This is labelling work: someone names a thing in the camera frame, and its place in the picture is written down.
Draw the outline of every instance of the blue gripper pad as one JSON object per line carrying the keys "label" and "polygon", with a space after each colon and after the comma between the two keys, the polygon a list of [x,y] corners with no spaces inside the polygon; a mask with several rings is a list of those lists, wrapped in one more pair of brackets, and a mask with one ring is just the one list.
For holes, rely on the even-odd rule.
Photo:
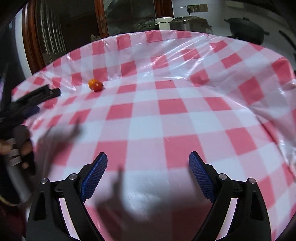
{"label": "blue gripper pad", "polygon": [[81,183],[80,200],[82,202],[92,197],[94,190],[107,168],[107,163],[108,159],[106,154],[99,156],[99,158],[95,160],[92,169]]}
{"label": "blue gripper pad", "polygon": [[40,108],[36,105],[34,107],[28,108],[24,111],[23,115],[25,119],[28,119],[32,115],[37,114],[40,111]]}
{"label": "blue gripper pad", "polygon": [[189,155],[189,166],[205,198],[209,199],[211,203],[213,203],[216,199],[214,192],[214,183],[212,182],[205,168],[201,164],[199,157],[196,156],[193,152],[191,152],[191,154]]}

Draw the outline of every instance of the plastic table cover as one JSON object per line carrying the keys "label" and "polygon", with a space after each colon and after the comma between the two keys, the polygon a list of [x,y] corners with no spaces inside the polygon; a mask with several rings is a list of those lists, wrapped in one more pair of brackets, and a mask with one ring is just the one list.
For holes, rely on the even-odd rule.
{"label": "plastic table cover", "polygon": [[[103,81],[102,92],[89,89],[92,78]],[[37,164],[56,181],[107,154],[85,202],[106,240],[193,238],[210,209],[188,168],[194,150],[218,173],[257,180],[273,240],[294,214],[296,85],[279,54],[186,31],[124,34],[66,54],[14,97],[44,84],[62,96],[26,122]],[[63,212],[76,237],[65,205]]]}

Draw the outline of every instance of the stainless steel pot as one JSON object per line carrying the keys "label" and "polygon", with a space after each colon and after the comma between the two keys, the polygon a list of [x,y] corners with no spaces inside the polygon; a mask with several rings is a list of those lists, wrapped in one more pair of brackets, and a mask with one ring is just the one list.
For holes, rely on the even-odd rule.
{"label": "stainless steel pot", "polygon": [[183,30],[200,33],[210,33],[210,28],[206,19],[196,16],[178,17],[170,22],[170,28],[172,30]]}

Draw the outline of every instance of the metal screw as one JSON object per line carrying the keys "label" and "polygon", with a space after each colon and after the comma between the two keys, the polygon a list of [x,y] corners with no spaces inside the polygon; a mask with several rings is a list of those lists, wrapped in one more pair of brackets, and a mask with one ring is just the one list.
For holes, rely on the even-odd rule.
{"label": "metal screw", "polygon": [[252,183],[252,184],[255,184],[256,180],[254,178],[249,178],[249,182]]}
{"label": "metal screw", "polygon": [[221,180],[226,180],[226,179],[227,179],[227,176],[226,176],[226,174],[221,173],[221,174],[219,175],[219,178],[220,178]]}
{"label": "metal screw", "polygon": [[69,176],[70,180],[75,180],[77,178],[77,174],[73,173]]}
{"label": "metal screw", "polygon": [[42,178],[42,179],[41,179],[41,183],[42,183],[42,184],[45,184],[45,183],[47,183],[47,181],[48,181],[48,179],[47,179],[47,178]]}

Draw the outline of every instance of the white rice cooker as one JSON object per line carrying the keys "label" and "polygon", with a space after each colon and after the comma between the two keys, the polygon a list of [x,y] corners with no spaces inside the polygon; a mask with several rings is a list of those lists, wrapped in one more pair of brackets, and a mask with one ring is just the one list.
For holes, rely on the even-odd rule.
{"label": "white rice cooker", "polygon": [[170,22],[175,18],[163,17],[156,18],[154,22],[155,30],[170,30]]}

